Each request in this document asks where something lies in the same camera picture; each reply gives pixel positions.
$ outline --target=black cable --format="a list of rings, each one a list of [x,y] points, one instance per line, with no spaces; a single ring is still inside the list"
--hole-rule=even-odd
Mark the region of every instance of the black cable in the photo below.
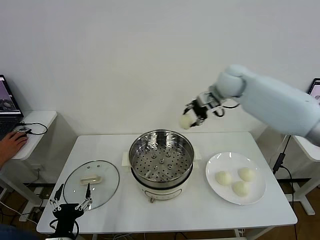
[[[295,195],[294,193],[295,193],[295,189],[294,189],[294,182],[293,182],[293,180],[292,180],[291,173],[290,173],[289,169],[286,168],[286,167],[283,166],[283,165],[281,165],[280,168],[285,169],[285,170],[288,172],[289,176],[290,176],[291,188],[292,188],[292,205],[291,205],[291,207],[292,207],[293,212],[295,212],[295,208],[294,208],[294,195]],[[296,224],[293,225],[293,226],[294,226],[295,240],[298,240]]]
[[[183,232],[178,231],[178,232],[176,232],[176,233],[175,233],[175,235],[174,235],[174,240],[177,240],[177,235],[178,235],[179,233],[180,233],[180,234],[182,234],[182,235],[184,236],[184,238],[185,238],[185,239],[188,239],[188,238],[187,238],[187,236],[186,236],[186,235],[184,235],[184,233],[183,233]]]
[[[283,154],[285,153],[285,151],[286,151],[286,149],[288,147],[288,143],[289,143],[290,138],[291,138],[291,135],[288,137],[288,140],[286,141],[285,147],[284,147],[283,152],[282,152]]]
[[[2,209],[0,208],[0,214],[1,214],[1,224],[4,223],[4,212],[2,211]]]
[[[225,115],[225,110],[222,108],[221,109],[221,114],[219,114],[217,111],[214,111],[213,114],[216,115],[219,118],[222,118]]]
[[[43,125],[42,123],[40,122],[31,122],[31,123],[25,123],[24,121],[20,122],[17,124],[17,126],[25,126],[25,125],[35,125],[35,124],[38,124],[38,125],[41,125],[45,128],[45,131],[44,132],[41,132],[41,133],[34,133],[34,132],[31,132],[31,130],[29,130],[28,132],[26,132],[27,134],[32,134],[32,135],[43,135],[43,134],[46,134],[48,132],[48,128],[47,126]]]
[[[49,223],[50,228],[56,230],[56,227],[55,227],[55,226],[52,226],[52,224],[55,223],[55,222],[57,222],[57,221],[58,221],[58,219],[52,220],[52,221]]]
[[[238,103],[237,105],[235,106],[222,106],[224,107],[225,109],[235,109],[236,107],[238,107],[240,105],[240,103]]]
[[[37,171],[38,171],[38,176],[37,176],[36,180],[34,180],[34,181],[30,182],[29,184],[25,185],[26,187],[29,187],[31,184],[33,184],[33,183],[35,183],[36,181],[39,180],[39,178],[40,178],[40,169],[38,168]]]
[[[44,203],[44,199],[41,197],[41,195],[40,194],[37,194],[40,198],[41,198],[41,203],[40,203],[40,206],[38,207],[38,209],[40,209],[40,207],[42,207],[42,204]],[[19,216],[21,216],[21,215],[29,215],[29,214],[33,214],[34,213],[34,211],[31,211],[31,212],[27,212],[27,213],[22,213],[22,214],[15,214],[15,215],[10,215],[10,214],[5,214],[5,213],[3,213],[2,212],[2,214],[4,215],[4,216],[7,216],[7,217],[19,217]]]
[[[23,203],[23,204],[18,208],[17,212],[19,212],[19,213],[20,213],[21,209],[23,208],[23,206],[24,206],[27,202],[28,202],[28,200],[24,201],[24,203]],[[18,217],[18,216],[20,216],[20,215],[16,215],[16,216],[14,216],[14,217],[11,219],[11,221],[10,221],[10,224],[9,224],[9,225],[12,225],[12,223],[13,223],[13,222],[14,222],[14,220],[15,220],[15,218],[16,218],[16,217]]]
[[[76,225],[76,235],[75,235],[75,237],[74,237],[74,240],[76,240],[76,238],[77,238],[78,235],[79,235],[79,225],[78,225],[77,221],[74,221],[74,223],[75,223],[75,225]]]

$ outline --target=cooker handle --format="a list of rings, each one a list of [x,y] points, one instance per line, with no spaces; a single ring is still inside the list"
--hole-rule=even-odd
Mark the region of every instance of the cooker handle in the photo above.
[[[125,169],[126,172],[130,172],[130,162],[129,162],[129,152],[125,151],[122,154],[122,164],[121,166]]]
[[[198,161],[200,161],[202,159],[202,157],[201,157],[199,149],[196,146],[193,147],[193,152],[194,152],[193,167],[195,169],[198,169],[199,168]]]

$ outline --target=white wall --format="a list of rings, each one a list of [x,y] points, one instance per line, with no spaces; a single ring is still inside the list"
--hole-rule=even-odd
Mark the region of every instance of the white wall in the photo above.
[[[24,110],[59,112],[31,161],[54,182],[78,135],[180,131],[184,105],[231,63],[306,90],[319,76],[319,10],[318,0],[0,0],[0,73]],[[193,131],[264,127],[239,108]]]

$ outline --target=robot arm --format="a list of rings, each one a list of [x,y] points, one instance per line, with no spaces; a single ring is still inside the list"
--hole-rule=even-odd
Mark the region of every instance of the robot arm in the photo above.
[[[305,92],[271,77],[257,75],[240,65],[227,67],[208,91],[200,93],[188,104],[180,125],[188,129],[202,124],[207,111],[222,117],[224,110],[219,108],[230,98],[278,132],[305,137],[320,146],[318,102]],[[195,122],[186,114],[191,109],[196,114]]]

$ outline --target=cable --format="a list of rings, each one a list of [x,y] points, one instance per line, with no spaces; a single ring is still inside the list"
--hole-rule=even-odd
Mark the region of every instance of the cable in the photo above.
[[[286,149],[288,147],[288,143],[289,143],[290,138],[291,138],[291,135],[289,136],[288,140],[286,141],[285,147],[284,147],[283,152],[282,152],[283,154],[285,153],[285,151],[286,151]]]
[[[0,214],[1,214],[1,224],[4,223],[4,212],[2,211],[2,209],[0,208]]]
[[[21,206],[18,208],[18,212],[20,213],[21,209],[24,207],[24,205],[28,202],[28,200],[24,201],[24,203],[21,204]],[[18,217],[19,215],[17,216],[13,216],[13,218],[11,219],[9,225],[12,225],[12,223],[14,222],[15,218]]]
[[[54,229],[54,230],[56,230],[56,227],[53,226],[52,224],[55,223],[55,222],[57,222],[57,221],[58,221],[58,219],[52,220],[52,221],[49,223],[49,227],[52,228],[52,229]]]
[[[235,109],[236,107],[238,107],[240,105],[240,103],[238,103],[237,105],[235,106],[222,106],[224,107],[225,109]]]
[[[219,118],[222,118],[225,115],[225,110],[221,109],[221,114],[219,114],[217,111],[213,111],[213,114],[216,115]]]
[[[25,125],[35,125],[35,124],[38,124],[38,125],[41,125],[45,128],[45,131],[44,132],[41,132],[41,133],[34,133],[34,132],[31,132],[31,129],[29,131],[27,131],[26,133],[27,134],[32,134],[32,135],[43,135],[43,134],[46,134],[48,132],[48,128],[47,126],[43,125],[42,123],[40,122],[31,122],[31,123],[25,123],[24,121],[20,122],[17,124],[17,126],[25,126]]]
[[[182,234],[185,239],[188,239],[187,236],[186,236],[183,232],[178,231],[178,232],[176,232],[175,235],[174,235],[174,240],[177,240],[177,235],[178,235],[179,233]]]
[[[276,153],[279,151],[279,149],[281,148],[281,146],[284,144],[284,141],[286,140],[288,135],[285,135],[282,139],[282,142],[279,144],[278,148],[276,149],[276,151],[274,151],[274,153],[272,154],[272,156],[269,159],[268,165],[270,165],[271,163],[271,159],[276,155]]]
[[[13,208],[11,208],[11,207],[9,207],[9,206],[7,206],[7,205],[5,205],[2,201],[0,201],[0,204],[2,204],[3,206],[5,206],[5,207],[7,207],[8,209],[10,209],[10,210],[12,210],[12,211],[14,211],[14,212],[16,212],[17,214],[19,214],[20,216],[22,216],[22,214],[20,213],[20,212],[18,212],[18,211],[16,211],[16,210],[14,210]],[[26,218],[28,221],[30,221],[30,222],[32,222],[32,223],[34,223],[35,225],[38,225],[38,223],[36,223],[35,221],[32,221],[32,220],[30,220],[29,218]]]
[[[75,225],[76,225],[76,234],[75,234],[75,237],[74,237],[74,240],[76,240],[76,238],[78,237],[79,235],[79,224],[77,223],[77,221],[74,221]]]
[[[38,171],[38,177],[36,178],[36,180],[34,180],[34,181],[30,182],[29,184],[25,185],[26,187],[29,187],[31,184],[34,184],[36,181],[39,180],[39,177],[40,177],[40,169],[38,168],[37,171]]]
[[[289,141],[290,141],[291,135],[288,137],[288,140],[286,141],[285,147],[283,149],[283,152],[281,152],[277,158],[277,160],[275,161],[275,164],[272,168],[272,172],[273,174],[276,174],[276,172],[279,170],[279,168],[282,166],[282,163],[284,162],[284,159],[286,157],[286,149],[288,147]]]
[[[295,193],[295,189],[294,189],[294,182],[293,182],[293,180],[292,180],[292,175],[291,175],[289,169],[286,168],[285,166],[281,165],[280,168],[285,169],[285,170],[288,172],[289,176],[290,176],[291,188],[292,188],[292,205],[291,205],[291,207],[292,207],[293,212],[295,212],[295,208],[294,208],[294,202],[295,202],[295,201],[294,201],[294,195],[295,195],[294,193]],[[296,224],[294,224],[293,226],[294,226],[295,240],[298,240]]]
[[[116,240],[116,239],[119,239],[119,238],[125,238],[125,239],[127,239],[126,238],[126,236],[128,236],[128,235],[130,235],[131,233],[127,233],[127,234],[116,234],[114,237],[113,237],[113,239],[112,240]]]

